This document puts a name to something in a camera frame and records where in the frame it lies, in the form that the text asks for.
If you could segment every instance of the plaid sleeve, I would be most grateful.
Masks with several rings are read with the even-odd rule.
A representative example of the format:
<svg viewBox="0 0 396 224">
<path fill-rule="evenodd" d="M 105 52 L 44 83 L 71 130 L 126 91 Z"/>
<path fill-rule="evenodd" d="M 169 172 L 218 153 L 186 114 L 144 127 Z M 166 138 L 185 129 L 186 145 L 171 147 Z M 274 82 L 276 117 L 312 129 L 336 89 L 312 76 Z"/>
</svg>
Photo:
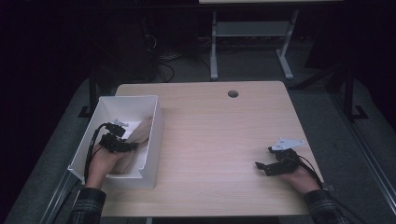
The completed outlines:
<svg viewBox="0 0 396 224">
<path fill-rule="evenodd" d="M 308 192 L 304 200 L 316 224 L 353 223 L 344 217 L 338 204 L 332 200 L 332 196 L 326 190 L 318 189 Z"/>
<path fill-rule="evenodd" d="M 106 194 L 99 189 L 82 189 L 67 223 L 100 223 Z"/>
</svg>

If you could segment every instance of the white box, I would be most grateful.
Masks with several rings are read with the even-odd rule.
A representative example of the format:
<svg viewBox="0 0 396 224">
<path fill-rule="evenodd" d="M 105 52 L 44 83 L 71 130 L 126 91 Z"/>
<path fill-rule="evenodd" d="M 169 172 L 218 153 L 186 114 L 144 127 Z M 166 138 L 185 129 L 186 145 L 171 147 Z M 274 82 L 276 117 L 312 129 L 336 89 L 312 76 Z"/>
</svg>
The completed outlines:
<svg viewBox="0 0 396 224">
<path fill-rule="evenodd" d="M 68 170 L 84 182 L 84 166 L 88 148 L 94 131 L 103 123 L 118 119 L 128 123 L 123 127 L 126 132 L 123 139 L 128 138 L 131 132 L 145 119 L 153 118 L 147 146 L 139 148 L 133 158 L 133 165 L 125 174 L 107 175 L 104 188 L 111 189 L 153 189 L 157 178 L 158 162 L 163 137 L 163 114 L 158 102 L 158 96 L 104 96 L 92 115 L 86 132 L 79 144 L 75 158 Z M 102 134 L 108 130 L 102 128 L 95 144 L 99 143 Z"/>
</svg>

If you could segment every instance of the person's left hand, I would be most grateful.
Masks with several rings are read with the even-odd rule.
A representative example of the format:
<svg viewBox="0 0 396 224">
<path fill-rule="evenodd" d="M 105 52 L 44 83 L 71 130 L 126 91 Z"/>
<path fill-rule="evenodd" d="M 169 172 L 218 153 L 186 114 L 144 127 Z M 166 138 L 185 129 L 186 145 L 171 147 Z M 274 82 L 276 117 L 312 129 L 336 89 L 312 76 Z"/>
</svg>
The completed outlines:
<svg viewBox="0 0 396 224">
<path fill-rule="evenodd" d="M 85 188 L 101 189 L 106 175 L 111 172 L 116 162 L 129 153 L 131 152 L 109 152 L 101 145 L 95 145 Z"/>
</svg>

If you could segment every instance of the person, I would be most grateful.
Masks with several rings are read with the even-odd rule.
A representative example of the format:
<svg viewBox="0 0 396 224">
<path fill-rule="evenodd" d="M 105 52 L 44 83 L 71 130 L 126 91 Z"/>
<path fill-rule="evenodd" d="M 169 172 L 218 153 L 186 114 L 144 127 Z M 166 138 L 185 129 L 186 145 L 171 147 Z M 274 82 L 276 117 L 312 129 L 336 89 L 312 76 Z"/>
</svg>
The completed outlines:
<svg viewBox="0 0 396 224">
<path fill-rule="evenodd" d="M 67 223 L 100 223 L 106 199 L 106 194 L 101 191 L 102 184 L 116 162 L 129 153 L 109 152 L 99 145 L 94 147 L 93 152 L 94 156 L 85 188 L 79 192 Z M 316 180 L 302 166 L 291 174 L 280 175 L 280 178 L 304 195 L 304 201 L 316 224 L 353 223 L 343 215 L 329 192 L 321 189 Z"/>
</svg>

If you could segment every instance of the person's right hand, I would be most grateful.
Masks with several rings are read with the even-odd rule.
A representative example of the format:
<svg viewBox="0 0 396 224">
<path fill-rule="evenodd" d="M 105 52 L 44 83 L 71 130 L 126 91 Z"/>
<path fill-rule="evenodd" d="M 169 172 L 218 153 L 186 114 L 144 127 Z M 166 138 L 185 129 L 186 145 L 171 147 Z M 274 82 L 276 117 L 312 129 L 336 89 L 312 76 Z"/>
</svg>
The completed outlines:
<svg viewBox="0 0 396 224">
<path fill-rule="evenodd" d="M 291 174 L 284 174 L 279 177 L 289 182 L 303 195 L 312 190 L 320 189 L 315 178 L 302 166 L 299 166 L 297 170 Z"/>
</svg>

